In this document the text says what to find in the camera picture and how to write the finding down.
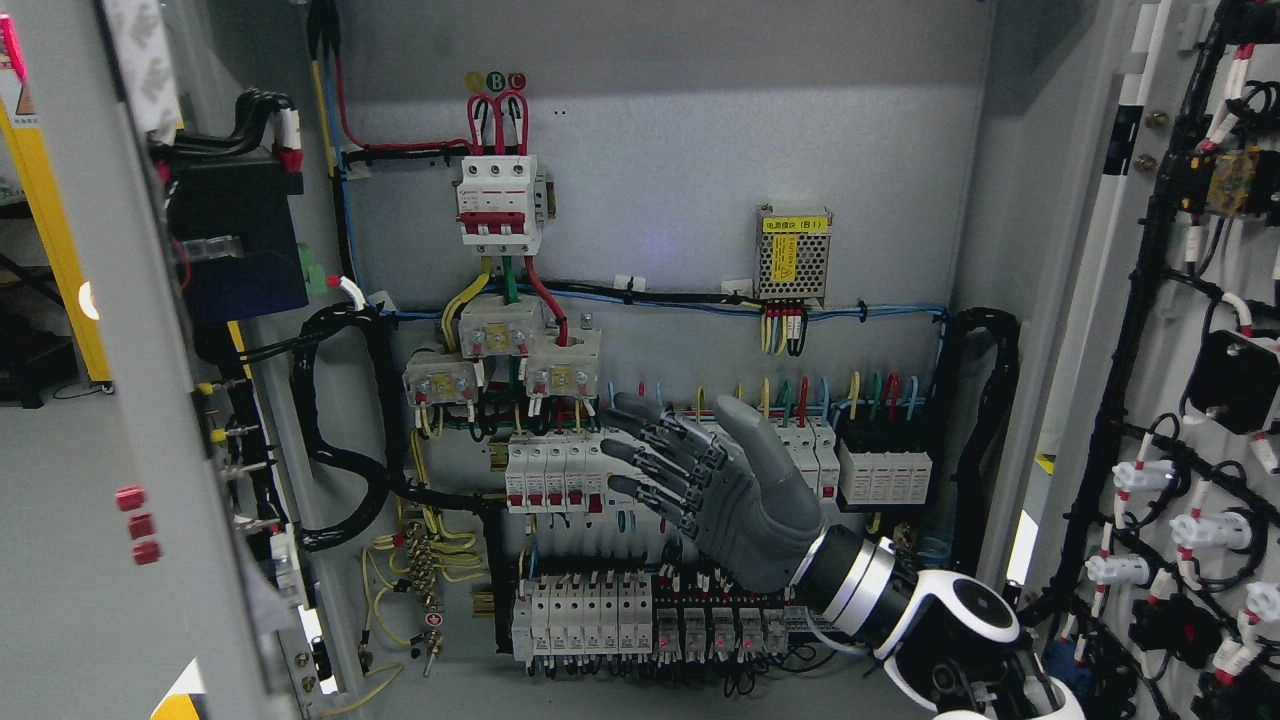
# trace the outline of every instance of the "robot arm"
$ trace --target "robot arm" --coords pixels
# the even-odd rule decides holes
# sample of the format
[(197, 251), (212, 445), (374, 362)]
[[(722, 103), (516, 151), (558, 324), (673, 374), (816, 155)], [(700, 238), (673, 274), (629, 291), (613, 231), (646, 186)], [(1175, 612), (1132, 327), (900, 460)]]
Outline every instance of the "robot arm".
[(612, 423), (646, 447), (607, 439), (602, 450), (644, 478), (613, 477), (689, 536), (745, 588), (788, 584), (810, 610), (873, 647), (893, 683), (936, 720), (1083, 720), (1065, 685), (1048, 678), (1009, 605), (947, 570), (911, 573), (884, 546), (826, 525), (773, 428), (727, 396), (716, 419), (728, 437), (655, 402), (620, 393)]

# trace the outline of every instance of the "red push button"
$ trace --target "red push button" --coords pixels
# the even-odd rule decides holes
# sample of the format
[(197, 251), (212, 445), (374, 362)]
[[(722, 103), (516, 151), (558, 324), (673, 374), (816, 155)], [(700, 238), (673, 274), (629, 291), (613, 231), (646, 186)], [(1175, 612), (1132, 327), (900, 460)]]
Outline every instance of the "red push button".
[(146, 501), (147, 492), (141, 486), (124, 486), (115, 491), (115, 506), (120, 509), (120, 512), (137, 510)]
[(133, 564), (150, 565), (160, 560), (160, 543), (156, 541), (138, 541), (133, 543)]
[(129, 528), (129, 537), (133, 539), (156, 534), (156, 524), (155, 520), (151, 519), (150, 512), (132, 515), (125, 524)]

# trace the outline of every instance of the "gray metal panel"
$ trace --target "gray metal panel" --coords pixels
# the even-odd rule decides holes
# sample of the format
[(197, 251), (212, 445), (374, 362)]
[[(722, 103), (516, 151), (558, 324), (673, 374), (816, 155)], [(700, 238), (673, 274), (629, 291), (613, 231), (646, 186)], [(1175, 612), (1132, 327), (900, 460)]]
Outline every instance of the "gray metal panel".
[[(172, 579), (172, 598), (186, 611), (187, 642), (198, 647), (210, 710), (216, 717), (265, 719), (271, 707), (223, 488), (205, 461), (187, 396), (193, 387), (187, 342), (174, 310), (151, 192), (109, 73), (95, 9), (88, 3), (10, 4), (41, 97), (41, 129), (68, 222), (102, 315), (102, 342), (134, 479), (148, 492), (147, 507), (164, 548), (160, 562), (172, 573), (165, 575)], [(97, 502), (114, 512), (109, 497)], [(156, 569), (133, 568), (99, 582), (118, 583), (128, 592), (134, 574)]]
[[(979, 579), (998, 585), (1021, 510), (1061, 323), (1114, 114), (1115, 64), (1135, 3), (1010, 3), (997, 14), (956, 307), (1023, 322), (1009, 436), (991, 492)], [(964, 404), (959, 416), (965, 414)], [(952, 434), (959, 451), (964, 436)]]

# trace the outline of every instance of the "label sticker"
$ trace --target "label sticker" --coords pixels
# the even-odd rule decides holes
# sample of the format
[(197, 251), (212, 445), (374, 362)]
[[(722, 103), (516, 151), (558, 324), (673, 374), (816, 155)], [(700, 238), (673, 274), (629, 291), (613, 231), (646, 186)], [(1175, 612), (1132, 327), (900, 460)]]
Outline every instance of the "label sticker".
[(797, 218), (763, 218), (764, 232), (797, 232), (819, 233), (827, 232), (829, 224), (822, 215), (804, 215)]
[(776, 283), (788, 283), (796, 279), (796, 249), (800, 246), (800, 236), (776, 234), (773, 236), (773, 266), (769, 268), (769, 281)]

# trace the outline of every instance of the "gray robotic hand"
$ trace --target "gray robotic hand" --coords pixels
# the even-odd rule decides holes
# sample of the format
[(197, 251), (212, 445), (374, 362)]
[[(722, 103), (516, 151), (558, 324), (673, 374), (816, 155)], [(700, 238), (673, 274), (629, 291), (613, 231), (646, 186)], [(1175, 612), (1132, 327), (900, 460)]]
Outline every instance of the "gray robotic hand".
[(605, 421), (648, 447), (600, 443), (645, 475), (614, 475), (609, 487), (678, 527), (744, 588), (791, 583), (822, 533), (822, 510), (768, 420), (730, 396), (716, 400), (718, 432), (636, 395), (618, 393), (614, 405)]

